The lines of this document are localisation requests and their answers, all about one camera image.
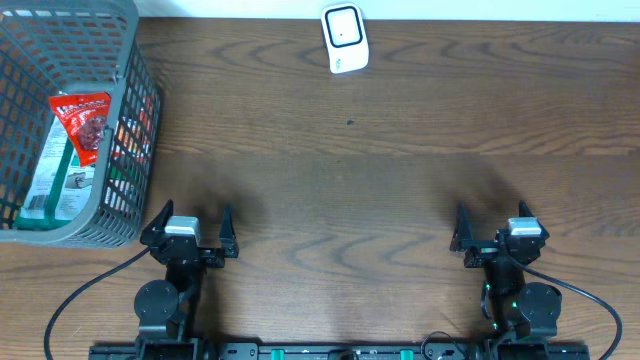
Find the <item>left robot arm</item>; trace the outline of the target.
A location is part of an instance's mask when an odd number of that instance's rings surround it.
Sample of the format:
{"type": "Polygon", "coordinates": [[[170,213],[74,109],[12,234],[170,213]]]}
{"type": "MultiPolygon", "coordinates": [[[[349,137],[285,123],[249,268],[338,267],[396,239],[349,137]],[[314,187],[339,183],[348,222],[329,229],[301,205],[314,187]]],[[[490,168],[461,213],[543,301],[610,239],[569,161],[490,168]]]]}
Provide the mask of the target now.
{"type": "Polygon", "coordinates": [[[135,355],[139,360],[208,360],[218,357],[216,347],[193,334],[204,275],[225,266],[239,255],[232,211],[224,209],[217,248],[200,245],[196,217],[175,216],[168,201],[142,230],[140,242],[166,267],[165,277],[143,285],[134,299],[139,318],[135,355]]]}

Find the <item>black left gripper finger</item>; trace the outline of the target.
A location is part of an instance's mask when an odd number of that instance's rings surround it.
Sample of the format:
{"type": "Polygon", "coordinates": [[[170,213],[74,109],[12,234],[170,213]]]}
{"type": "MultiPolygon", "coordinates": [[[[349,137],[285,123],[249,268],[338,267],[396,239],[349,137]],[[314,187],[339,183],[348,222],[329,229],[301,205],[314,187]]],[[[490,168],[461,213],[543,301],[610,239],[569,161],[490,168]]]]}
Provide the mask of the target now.
{"type": "Polygon", "coordinates": [[[238,257],[239,246],[233,226],[232,209],[230,206],[226,206],[224,209],[218,239],[226,258],[238,257]]]}
{"type": "Polygon", "coordinates": [[[142,230],[142,244],[158,244],[163,242],[165,226],[170,217],[173,215],[173,208],[173,201],[168,200],[162,210],[156,215],[156,217],[151,220],[149,224],[142,230]]]}

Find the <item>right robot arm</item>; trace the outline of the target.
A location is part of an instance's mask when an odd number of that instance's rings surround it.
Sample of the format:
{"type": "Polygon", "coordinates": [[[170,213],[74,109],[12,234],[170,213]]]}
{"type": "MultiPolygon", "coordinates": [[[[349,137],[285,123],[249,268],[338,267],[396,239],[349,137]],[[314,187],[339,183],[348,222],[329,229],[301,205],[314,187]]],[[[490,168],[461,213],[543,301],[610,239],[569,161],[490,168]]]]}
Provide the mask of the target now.
{"type": "Polygon", "coordinates": [[[481,310],[494,333],[468,345],[467,359],[548,359],[548,340],[557,335],[562,295],[554,286],[525,280],[524,268],[538,259],[549,238],[525,202],[491,240],[476,240],[462,204],[450,250],[464,255],[466,268],[481,268],[485,282],[481,310]]]}

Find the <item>red candy bag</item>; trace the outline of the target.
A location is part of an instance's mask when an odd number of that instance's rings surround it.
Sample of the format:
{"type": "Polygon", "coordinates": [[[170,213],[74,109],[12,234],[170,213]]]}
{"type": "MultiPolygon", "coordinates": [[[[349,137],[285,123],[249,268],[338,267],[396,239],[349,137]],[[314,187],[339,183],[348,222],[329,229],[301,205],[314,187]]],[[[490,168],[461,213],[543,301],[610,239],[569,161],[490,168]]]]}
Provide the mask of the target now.
{"type": "Polygon", "coordinates": [[[106,92],[58,95],[49,98],[52,112],[58,118],[74,146],[81,167],[97,161],[104,139],[111,97],[106,92]]]}

